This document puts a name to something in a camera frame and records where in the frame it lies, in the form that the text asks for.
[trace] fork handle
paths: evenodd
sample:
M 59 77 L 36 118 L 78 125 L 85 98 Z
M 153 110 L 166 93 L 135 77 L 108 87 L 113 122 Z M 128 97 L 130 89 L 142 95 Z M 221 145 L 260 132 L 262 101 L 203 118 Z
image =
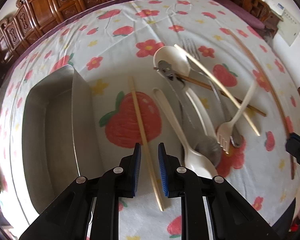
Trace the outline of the fork handle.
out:
M 251 98 L 254 94 L 254 91 L 256 90 L 256 87 L 257 87 L 257 82 L 254 80 L 252 85 L 250 86 L 246 96 L 244 97 L 240 108 L 238 109 L 237 113 L 235 114 L 235 116 L 230 121 L 232 126 L 234 126 L 234 124 L 237 122 L 237 120 L 240 118 L 242 113 L 247 108 L 247 106 L 248 106 L 248 104 L 249 104 L 249 102 L 250 102 L 250 100 L 251 100 Z

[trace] fork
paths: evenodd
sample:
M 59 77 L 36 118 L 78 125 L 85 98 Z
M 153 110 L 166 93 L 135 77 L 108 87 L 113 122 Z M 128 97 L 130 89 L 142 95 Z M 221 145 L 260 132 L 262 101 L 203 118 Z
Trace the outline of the fork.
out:
M 256 90 L 257 82 L 253 81 L 252 85 L 250 86 L 246 96 L 244 97 L 244 100 L 242 101 L 242 104 L 240 108 L 238 109 L 235 116 L 232 118 L 230 122 L 225 122 L 221 124 L 217 131 L 217 141 L 220 143 L 223 150 L 226 152 L 226 154 L 229 154 L 229 145 L 230 145 L 230 136 L 232 134 L 232 129 L 234 124 L 237 122 L 239 117 L 242 115 L 244 110 L 246 109 L 247 105 L 249 104 L 254 91 Z
M 194 58 L 196 58 L 197 60 L 200 60 L 200 55 L 198 53 L 197 47 L 194 44 L 193 39 L 181 40 L 181 46 L 183 47 L 184 50 L 186 50 L 188 53 L 190 53 Z M 213 82 L 210 80 L 210 78 L 205 73 L 197 71 L 193 67 L 191 67 L 191 64 L 193 64 L 192 61 L 188 60 L 188 63 L 190 65 L 190 68 L 191 68 L 192 71 L 199 73 L 200 75 L 204 76 L 208 80 L 209 85 L 212 87 L 213 93 L 215 94 L 215 96 L 217 98 L 217 101 L 220 105 L 220 109 L 221 109 L 221 112 L 222 112 L 222 115 L 223 115 L 224 122 L 231 120 L 230 112 L 229 112 L 228 108 L 226 107 L 226 104 L 224 103 L 223 98 L 221 97 L 219 90 L 217 90 L 215 88 L 215 86 L 214 86 Z M 230 139 L 231 139 L 232 145 L 235 148 L 239 148 L 241 146 L 242 137 L 241 137 L 238 129 L 236 128 L 236 126 L 233 127 Z

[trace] chopstick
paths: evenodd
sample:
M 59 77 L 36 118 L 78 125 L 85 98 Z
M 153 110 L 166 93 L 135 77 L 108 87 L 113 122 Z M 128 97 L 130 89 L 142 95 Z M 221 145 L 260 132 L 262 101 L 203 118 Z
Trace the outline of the chopstick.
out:
M 134 86 L 133 77 L 128 78 L 128 83 L 129 83 L 130 91 L 132 94 L 133 105 L 134 105 L 134 109 L 136 111 L 138 126 L 139 126 L 139 130 L 140 130 L 142 146 L 143 146 L 143 155 L 146 157 L 146 162 L 147 162 L 148 171 L 150 174 L 151 184 L 152 184 L 152 187 L 154 190 L 155 198 L 157 199 L 157 203 L 158 203 L 160 210 L 163 211 L 164 206 L 163 206 L 162 198 L 160 195 L 159 187 L 158 187 L 155 173 L 154 173 L 153 163 L 151 160 L 151 155 L 150 155 L 150 150 L 149 150 L 149 146 L 148 146 L 145 128 L 143 127 L 143 122 L 142 122 L 142 117 L 141 117 L 141 112 L 140 112 L 140 108 L 139 108 L 139 104 L 138 104 L 138 99 L 137 99 L 136 89 Z
M 207 74 L 207 76 L 210 77 L 210 79 L 217 84 L 218 87 L 221 88 L 221 90 L 224 91 L 224 93 L 229 97 L 229 99 L 234 103 L 234 105 L 237 108 L 240 108 L 240 104 L 239 102 L 234 98 L 234 96 L 229 92 L 228 89 L 226 89 L 226 87 L 214 76 L 211 74 L 211 72 L 206 69 L 198 60 L 196 60 L 194 57 L 192 57 L 191 54 L 189 54 L 187 51 L 185 51 L 183 48 L 181 48 L 179 45 L 175 44 L 174 45 L 177 49 L 179 49 L 181 52 L 183 52 L 193 63 L 195 63 L 203 72 L 205 72 Z M 254 125 L 254 123 L 252 122 L 252 120 L 250 119 L 250 117 L 248 116 L 248 114 L 246 112 L 243 112 L 243 116 L 245 117 L 245 119 L 248 121 L 248 123 L 250 124 L 251 128 L 254 130 L 254 132 L 256 133 L 257 136 L 260 136 L 260 133 L 257 129 L 257 127 Z
M 258 71 L 260 72 L 260 74 L 262 75 L 262 78 L 268 82 L 269 84 L 269 88 L 270 88 L 270 93 L 272 94 L 274 101 L 277 105 L 277 108 L 279 110 L 280 113 L 280 117 L 286 132 L 286 136 L 289 137 L 289 129 L 288 129 L 288 125 L 287 122 L 285 120 L 285 114 L 283 112 L 281 103 L 278 99 L 277 94 L 274 91 L 274 88 L 271 84 L 271 82 L 269 81 L 266 73 L 264 72 L 262 66 L 260 65 L 260 63 L 256 60 L 256 58 L 254 57 L 253 53 L 242 43 L 242 41 L 229 29 L 227 29 L 228 32 L 230 33 L 230 35 L 234 38 L 234 40 L 237 42 L 237 44 L 241 47 L 241 49 L 245 52 L 245 54 L 248 56 L 248 58 L 252 61 L 252 63 L 255 65 L 255 67 L 258 69 Z M 295 176 L 295 166 L 294 166 L 294 160 L 293 160 L 293 156 L 290 155 L 290 167 L 291 167 L 291 179 L 294 179 Z
M 179 74 L 179 73 L 176 73 L 176 75 L 177 75 L 179 78 L 181 78 L 181 79 L 183 79 L 183 80 L 186 80 L 186 81 L 188 81 L 188 82 L 190 82 L 190 83 L 192 83 L 192 84 L 195 84 L 195 85 L 198 85 L 198 86 L 200 86 L 200 87 L 203 87 L 203 88 L 206 88 L 206 89 L 209 89 L 209 90 L 213 91 L 212 87 L 211 87 L 210 85 L 204 83 L 204 82 L 201 82 L 201 81 L 196 80 L 196 79 L 191 78 L 191 77 L 187 77 L 187 76 L 181 75 L 181 74 Z M 226 95 L 226 93 L 224 93 L 223 91 L 220 91 L 220 93 L 221 93 L 221 95 L 223 95 L 223 96 L 225 96 L 225 97 L 228 97 L 228 96 Z M 242 100 L 240 100 L 240 99 L 238 99 L 238 98 L 236 98 L 236 97 L 235 97 L 235 99 L 236 99 L 240 104 L 242 103 Z M 256 113 L 262 115 L 263 117 L 266 117 L 266 116 L 267 116 L 266 113 L 262 112 L 262 111 L 259 110 L 258 108 L 255 108 L 254 106 L 248 105 L 247 108 L 251 109 L 252 111 L 255 111 Z

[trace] purple cushion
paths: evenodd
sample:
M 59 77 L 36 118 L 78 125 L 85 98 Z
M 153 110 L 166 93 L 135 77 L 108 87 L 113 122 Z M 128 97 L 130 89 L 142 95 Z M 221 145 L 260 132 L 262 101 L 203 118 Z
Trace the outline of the purple cushion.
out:
M 224 7 L 228 8 L 235 15 L 239 16 L 252 28 L 256 28 L 260 30 L 265 28 L 265 25 L 259 19 L 249 14 L 245 9 L 241 8 L 239 5 L 236 5 L 234 2 L 230 0 L 215 0 L 215 1 L 223 5 Z

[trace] table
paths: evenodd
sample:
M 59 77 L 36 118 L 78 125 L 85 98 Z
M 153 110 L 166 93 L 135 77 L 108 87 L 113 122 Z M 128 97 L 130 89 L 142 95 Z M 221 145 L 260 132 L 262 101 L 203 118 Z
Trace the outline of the table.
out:
M 129 97 L 127 77 L 133 75 L 136 89 L 143 93 L 140 98 L 145 103 L 141 109 L 143 116 L 151 116 L 144 123 L 159 178 L 158 144 L 164 142 L 167 153 L 179 158 L 181 148 L 152 98 L 154 87 L 162 89 L 178 113 L 172 91 L 153 70 L 153 55 L 160 47 L 180 44 L 184 38 L 194 39 L 200 61 L 235 97 L 243 99 L 250 82 L 257 79 L 259 86 L 250 104 L 267 113 L 267 117 L 249 114 L 261 136 L 256 137 L 246 120 L 240 118 L 238 130 L 244 143 L 232 149 L 229 156 L 223 155 L 217 170 L 270 225 L 279 219 L 295 197 L 300 167 L 291 180 L 284 126 L 268 84 L 226 28 L 236 33 L 263 66 L 282 104 L 290 131 L 299 135 L 300 97 L 282 62 L 250 26 L 212 0 L 136 0 L 91 12 L 59 28 L 16 66 L 2 104 L 0 170 L 4 191 L 0 201 L 12 226 L 22 232 L 38 216 L 27 193 L 22 164 L 22 117 L 29 90 L 63 65 L 73 65 L 91 87 L 98 147 L 103 166 L 109 170 L 123 156 L 130 155 L 134 143 L 140 139 L 136 123 L 127 126 L 122 120 L 127 116 L 122 113 L 126 114 L 131 107 L 129 104 L 120 105 L 119 113 L 112 113 L 111 117 L 106 115 L 115 110 L 119 93 Z M 222 121 L 213 93 L 191 87 L 202 99 L 216 128 Z M 228 108 L 234 115 L 233 104 L 228 102 Z M 120 238 L 180 237 L 180 200 L 165 199 L 164 205 L 165 211 L 160 212 L 142 159 L 137 197 L 120 200 Z

